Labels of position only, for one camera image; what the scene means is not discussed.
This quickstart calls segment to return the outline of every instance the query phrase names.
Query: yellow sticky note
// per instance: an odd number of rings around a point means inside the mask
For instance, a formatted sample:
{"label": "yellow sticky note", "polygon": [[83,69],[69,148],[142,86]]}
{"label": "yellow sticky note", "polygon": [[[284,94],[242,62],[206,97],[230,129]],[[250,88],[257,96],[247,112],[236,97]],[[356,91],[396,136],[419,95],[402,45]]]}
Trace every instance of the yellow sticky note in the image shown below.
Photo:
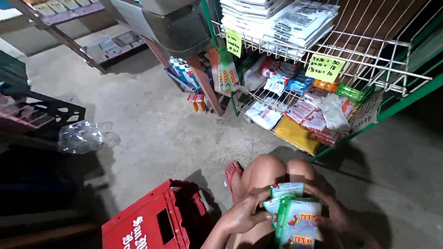
{"label": "yellow sticky note", "polygon": [[240,58],[241,35],[239,33],[226,29],[226,49]]}
{"label": "yellow sticky note", "polygon": [[343,60],[313,54],[309,60],[309,66],[307,67],[305,75],[321,81],[333,83],[344,65],[345,61]]}

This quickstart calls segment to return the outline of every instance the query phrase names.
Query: plastic bag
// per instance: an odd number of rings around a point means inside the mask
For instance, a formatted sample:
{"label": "plastic bag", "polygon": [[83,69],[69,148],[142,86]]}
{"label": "plastic bag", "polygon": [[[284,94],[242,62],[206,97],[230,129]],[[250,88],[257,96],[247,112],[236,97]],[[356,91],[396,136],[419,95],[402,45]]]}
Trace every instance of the plastic bag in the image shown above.
{"label": "plastic bag", "polygon": [[112,122],[80,121],[62,127],[58,133],[58,149],[65,153],[86,154],[100,150],[105,143],[112,148],[121,142],[117,134],[109,132],[112,125]]}

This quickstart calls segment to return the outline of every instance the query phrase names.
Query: crumpled plastic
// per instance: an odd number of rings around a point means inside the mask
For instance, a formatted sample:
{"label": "crumpled plastic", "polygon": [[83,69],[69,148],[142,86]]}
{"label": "crumpled plastic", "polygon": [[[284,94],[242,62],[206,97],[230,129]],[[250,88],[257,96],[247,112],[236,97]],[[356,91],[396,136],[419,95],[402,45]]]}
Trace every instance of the crumpled plastic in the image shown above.
{"label": "crumpled plastic", "polygon": [[58,133],[58,150],[70,154],[86,154],[100,150],[104,144],[115,147],[121,139],[117,134],[109,132],[112,126],[112,122],[95,124],[80,121],[62,127]]}
{"label": "crumpled plastic", "polygon": [[326,127],[331,131],[350,131],[351,126],[342,111],[342,100],[332,93],[321,99],[313,99],[312,103],[323,111]]}

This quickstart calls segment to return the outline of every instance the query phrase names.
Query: orange item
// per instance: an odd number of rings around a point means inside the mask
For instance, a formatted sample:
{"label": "orange item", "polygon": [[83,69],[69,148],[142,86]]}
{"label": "orange item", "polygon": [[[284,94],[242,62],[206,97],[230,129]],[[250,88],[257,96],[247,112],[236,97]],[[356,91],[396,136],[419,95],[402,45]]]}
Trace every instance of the orange item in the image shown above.
{"label": "orange item", "polygon": [[312,83],[312,85],[314,87],[320,88],[320,89],[324,89],[326,91],[329,91],[331,93],[335,93],[335,90],[337,89],[337,86],[340,82],[334,82],[334,83],[329,83],[326,81],[321,81],[321,80],[314,80],[314,82]]}
{"label": "orange item", "polygon": [[200,104],[200,107],[202,108],[202,111],[205,112],[205,102],[203,101],[205,98],[205,95],[203,94],[190,94],[188,96],[187,101],[189,103],[192,103],[192,105],[194,106],[194,111],[197,113],[198,112],[198,105],[197,103]]}
{"label": "orange item", "polygon": [[193,107],[194,107],[194,111],[197,113],[198,112],[198,105],[197,105],[197,103],[195,102],[195,99],[197,98],[197,95],[196,94],[189,94],[189,96],[188,96],[188,102],[189,103],[192,103],[192,105],[193,105]]}

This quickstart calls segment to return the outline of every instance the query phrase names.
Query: price sign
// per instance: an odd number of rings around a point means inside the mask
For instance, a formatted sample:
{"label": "price sign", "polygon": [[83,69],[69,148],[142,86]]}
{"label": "price sign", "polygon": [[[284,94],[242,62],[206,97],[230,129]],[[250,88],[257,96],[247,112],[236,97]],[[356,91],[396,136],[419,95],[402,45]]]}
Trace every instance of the price sign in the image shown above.
{"label": "price sign", "polygon": [[353,115],[349,122],[352,133],[363,130],[371,123],[377,123],[378,107],[383,100],[383,93],[375,95],[372,99],[361,106]]}
{"label": "price sign", "polygon": [[239,33],[226,29],[226,49],[240,58],[241,35]]}
{"label": "price sign", "polygon": [[338,73],[345,65],[345,61],[331,57],[313,54],[309,60],[306,76],[333,83]]}

